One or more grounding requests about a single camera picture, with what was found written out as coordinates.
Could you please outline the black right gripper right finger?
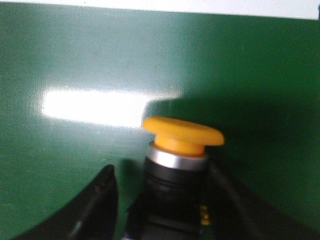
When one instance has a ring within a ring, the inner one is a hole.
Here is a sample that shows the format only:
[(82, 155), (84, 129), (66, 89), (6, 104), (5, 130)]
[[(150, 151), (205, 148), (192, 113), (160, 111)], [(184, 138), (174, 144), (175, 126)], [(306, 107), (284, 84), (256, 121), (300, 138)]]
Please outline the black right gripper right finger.
[(215, 240), (318, 240), (320, 233), (274, 208), (210, 160), (206, 201)]

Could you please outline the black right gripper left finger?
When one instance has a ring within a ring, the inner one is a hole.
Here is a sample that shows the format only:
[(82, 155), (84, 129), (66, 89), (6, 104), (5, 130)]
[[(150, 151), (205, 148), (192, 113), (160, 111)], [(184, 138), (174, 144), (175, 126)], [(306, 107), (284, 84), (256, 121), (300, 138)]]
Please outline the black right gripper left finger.
[(115, 167), (106, 165), (70, 202), (15, 240), (111, 240), (118, 217)]

